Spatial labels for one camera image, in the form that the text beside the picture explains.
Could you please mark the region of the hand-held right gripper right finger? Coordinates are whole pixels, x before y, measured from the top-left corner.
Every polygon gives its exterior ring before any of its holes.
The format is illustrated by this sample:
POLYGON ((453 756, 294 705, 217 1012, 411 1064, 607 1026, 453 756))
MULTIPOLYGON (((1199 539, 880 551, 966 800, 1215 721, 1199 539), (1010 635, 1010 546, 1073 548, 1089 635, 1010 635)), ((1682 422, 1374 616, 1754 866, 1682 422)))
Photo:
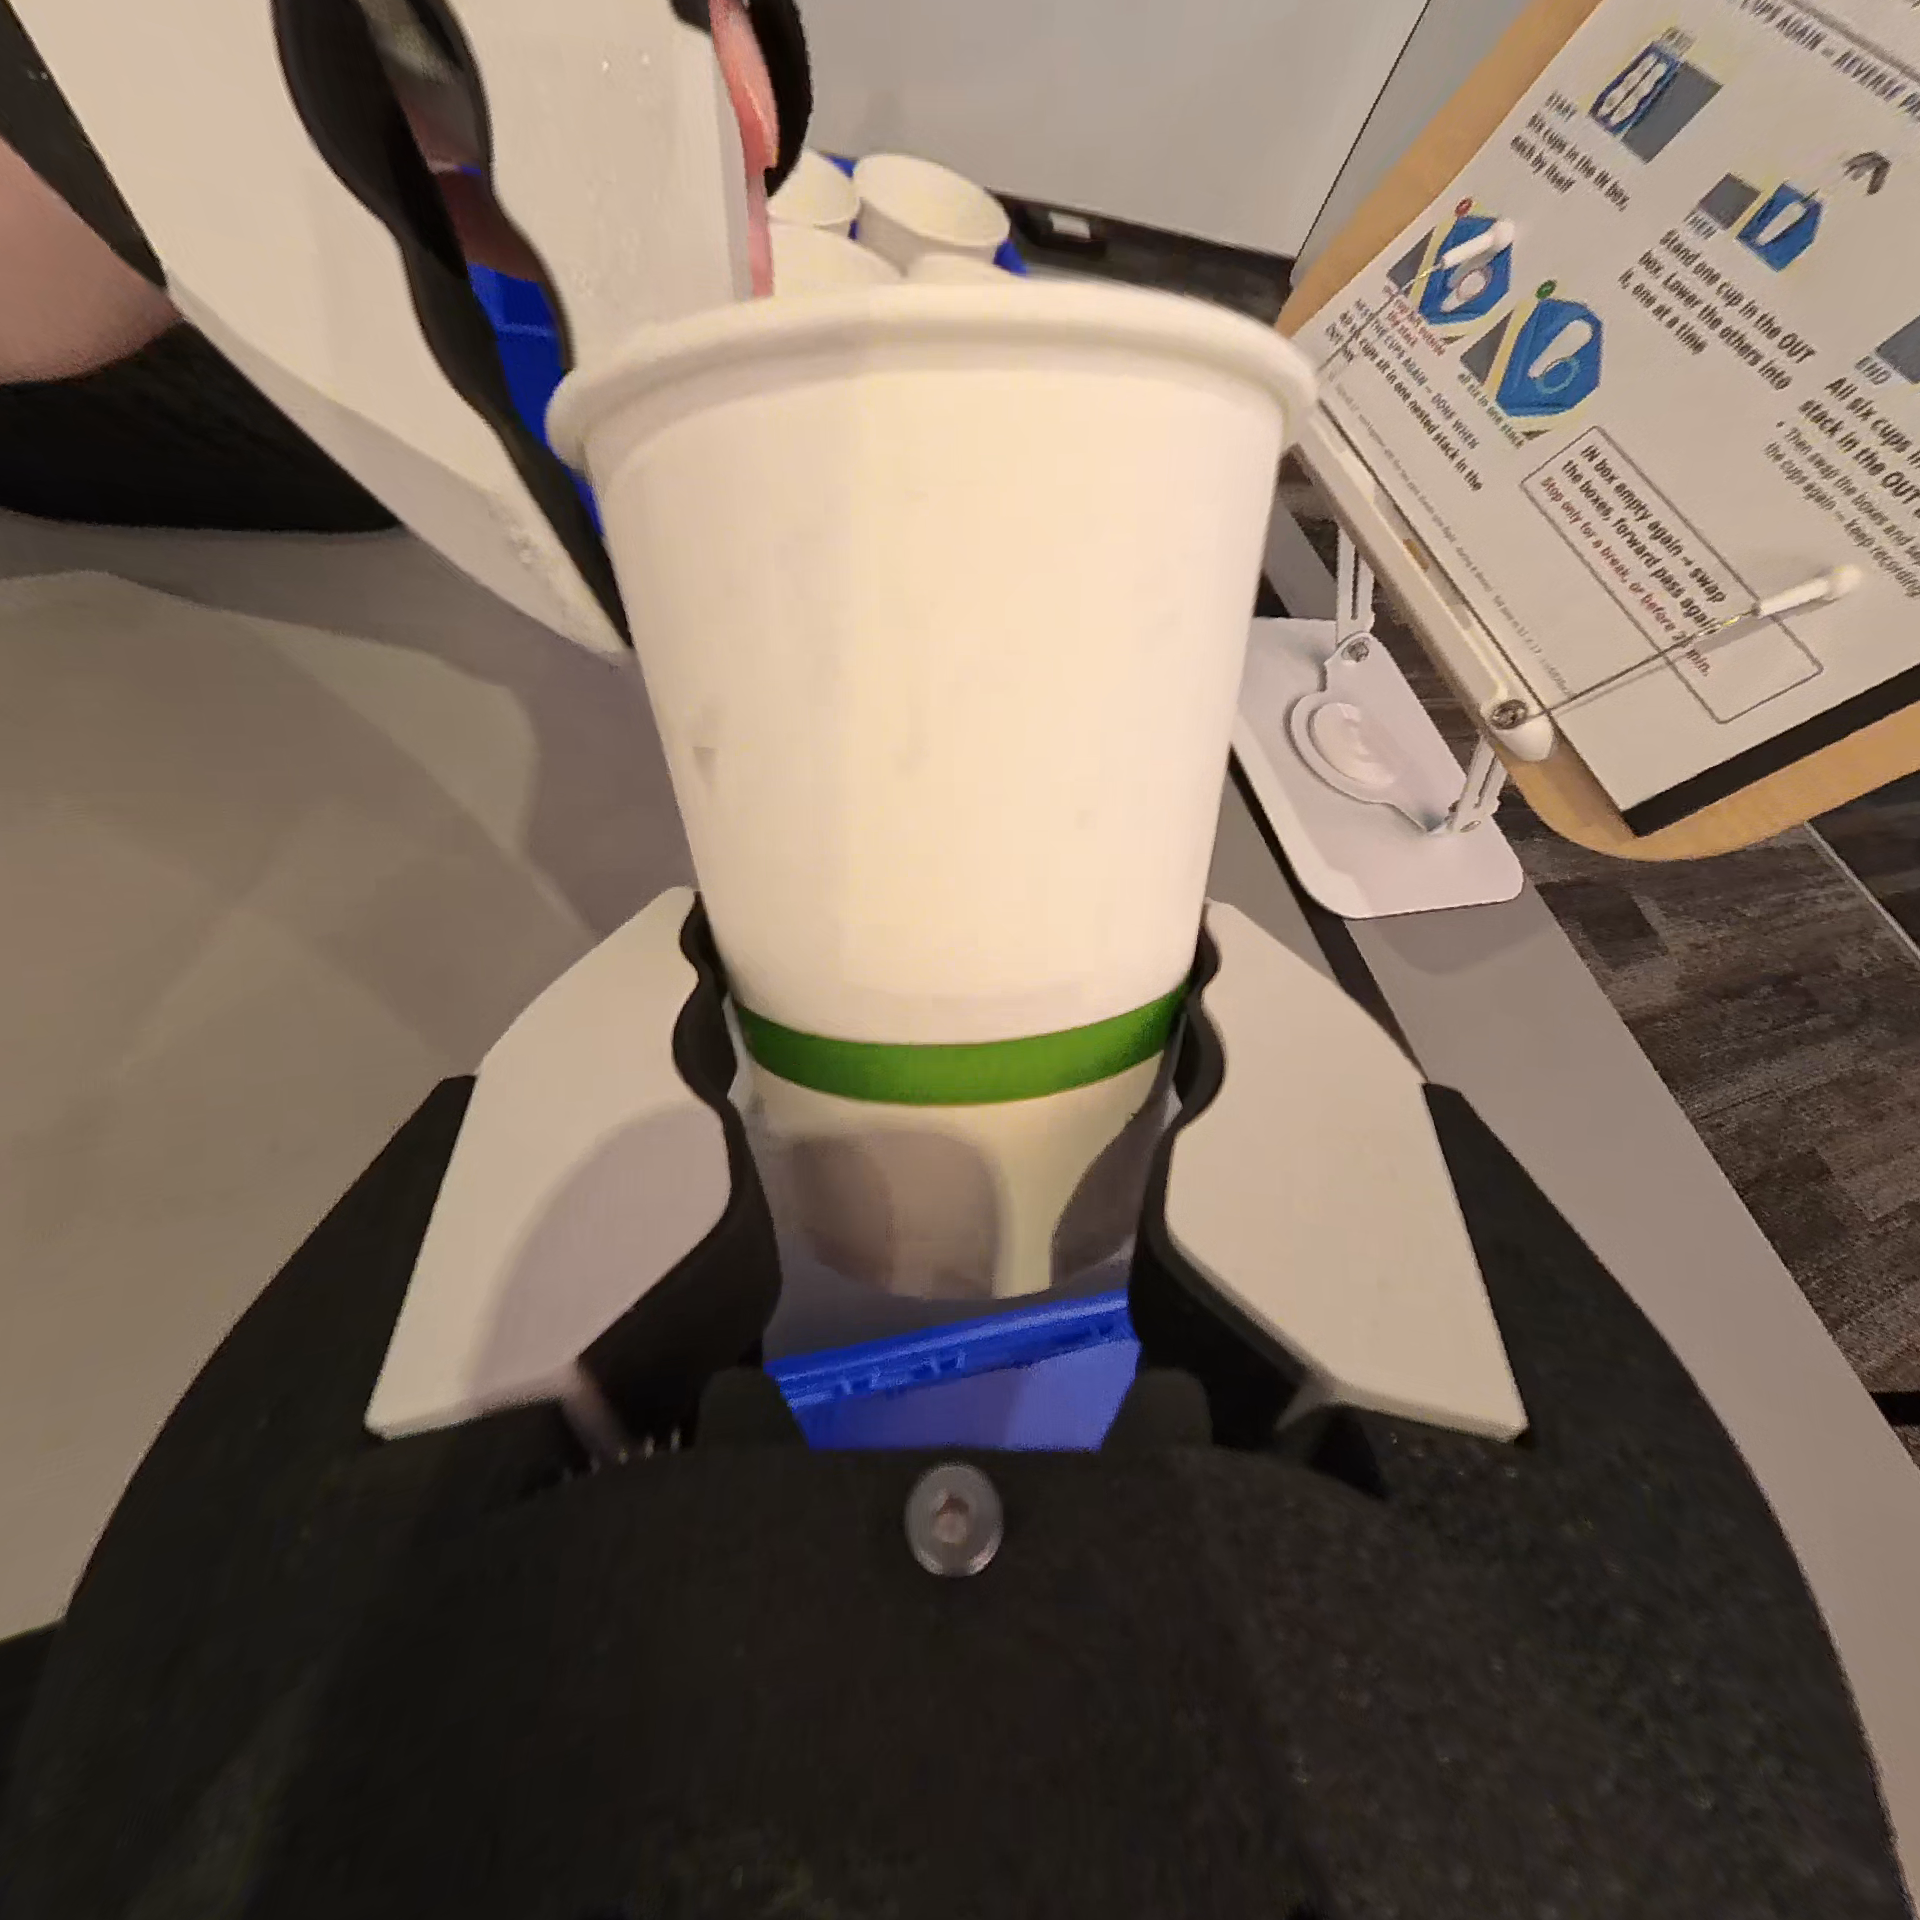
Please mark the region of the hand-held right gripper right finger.
POLYGON ((1220 1437, 1323 1407, 1493 1442, 1526 1409, 1416 1064, 1341 984, 1208 903, 1136 1236, 1143 1358, 1220 1437))

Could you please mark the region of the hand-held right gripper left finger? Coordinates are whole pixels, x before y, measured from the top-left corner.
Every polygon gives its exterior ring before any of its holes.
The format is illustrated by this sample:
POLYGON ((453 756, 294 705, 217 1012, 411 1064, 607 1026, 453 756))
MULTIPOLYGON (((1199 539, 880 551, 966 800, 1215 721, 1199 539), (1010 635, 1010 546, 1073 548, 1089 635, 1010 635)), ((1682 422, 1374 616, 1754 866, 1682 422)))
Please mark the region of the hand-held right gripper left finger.
POLYGON ((658 896, 485 1052, 366 1404, 418 1437, 523 1404, 667 1442, 756 1362, 777 1227, 698 896, 658 896))

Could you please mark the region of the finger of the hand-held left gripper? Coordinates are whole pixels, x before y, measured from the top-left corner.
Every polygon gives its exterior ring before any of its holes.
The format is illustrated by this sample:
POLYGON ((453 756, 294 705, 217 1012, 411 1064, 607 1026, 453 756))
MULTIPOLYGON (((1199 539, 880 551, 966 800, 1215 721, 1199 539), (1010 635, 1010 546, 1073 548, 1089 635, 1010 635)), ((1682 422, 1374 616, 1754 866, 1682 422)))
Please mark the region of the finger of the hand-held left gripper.
POLYGON ((616 658, 611 565, 516 411, 387 26, 434 42, 413 5, 107 5, 114 177, 180 308, 378 506, 616 658))
POLYGON ((572 366, 749 301, 749 196, 707 5, 478 2, 492 194, 560 301, 572 366))

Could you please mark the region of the blue plastic bin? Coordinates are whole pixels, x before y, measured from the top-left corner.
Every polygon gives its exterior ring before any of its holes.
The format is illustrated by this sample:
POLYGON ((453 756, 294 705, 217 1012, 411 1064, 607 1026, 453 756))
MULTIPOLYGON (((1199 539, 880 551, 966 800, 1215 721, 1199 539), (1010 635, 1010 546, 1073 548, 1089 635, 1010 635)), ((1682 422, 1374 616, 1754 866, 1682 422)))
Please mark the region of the blue plastic bin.
MULTIPOLYGON (((998 261, 1026 275, 1012 240, 998 254, 998 261)), ((548 446, 546 413, 567 376, 567 366, 560 324, 546 292, 530 280, 483 266, 469 268, 469 282, 492 324, 516 415, 541 446, 548 446)))
POLYGON ((1096 1451, 1136 1379, 1122 1288, 770 1360, 814 1451, 1096 1451))

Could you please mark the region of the black wrist rest pad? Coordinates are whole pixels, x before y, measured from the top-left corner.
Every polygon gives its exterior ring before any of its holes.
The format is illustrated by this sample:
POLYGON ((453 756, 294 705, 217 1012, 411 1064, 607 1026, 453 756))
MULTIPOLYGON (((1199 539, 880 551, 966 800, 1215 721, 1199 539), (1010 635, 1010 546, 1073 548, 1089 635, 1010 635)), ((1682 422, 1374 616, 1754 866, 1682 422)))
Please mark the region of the black wrist rest pad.
POLYGON ((383 534, 397 516, 189 324, 2 387, 2 509, 61 525, 383 534))

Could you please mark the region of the instruction sheet on wooden stand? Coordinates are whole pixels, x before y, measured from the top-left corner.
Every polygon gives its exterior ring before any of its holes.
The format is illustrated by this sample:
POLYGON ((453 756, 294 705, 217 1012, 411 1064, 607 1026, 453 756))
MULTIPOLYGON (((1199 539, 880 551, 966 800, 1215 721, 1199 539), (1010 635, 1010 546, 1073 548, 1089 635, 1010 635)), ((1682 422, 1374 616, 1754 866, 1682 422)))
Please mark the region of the instruction sheet on wooden stand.
MULTIPOLYGON (((1278 327, 1304 338, 1309 322, 1458 175, 1486 145, 1549 61, 1600 2, 1428 5, 1388 79, 1381 103, 1339 173, 1330 205, 1309 233, 1278 327)), ((1381 506, 1376 481, 1337 441, 1332 455, 1304 455, 1313 485, 1360 555, 1374 565, 1393 616, 1472 716, 1533 814, 1561 840, 1621 861, 1703 861, 1747 849, 1813 824, 1918 770, 1918 707, 1885 714, 1768 777, 1745 784, 1668 828, 1638 835, 1568 747, 1528 763, 1486 728, 1486 635, 1437 560, 1404 520, 1381 506)))

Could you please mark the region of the printed instruction sign board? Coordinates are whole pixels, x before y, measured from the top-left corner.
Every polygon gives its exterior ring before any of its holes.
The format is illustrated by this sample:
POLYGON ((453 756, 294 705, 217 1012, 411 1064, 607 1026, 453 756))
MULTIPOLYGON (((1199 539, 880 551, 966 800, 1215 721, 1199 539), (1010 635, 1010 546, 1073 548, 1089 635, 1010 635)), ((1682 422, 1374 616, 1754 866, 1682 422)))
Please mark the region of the printed instruction sign board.
POLYGON ((1915 5, 1596 5, 1288 324, 1313 474, 1638 840, 1915 707, 1915 5))

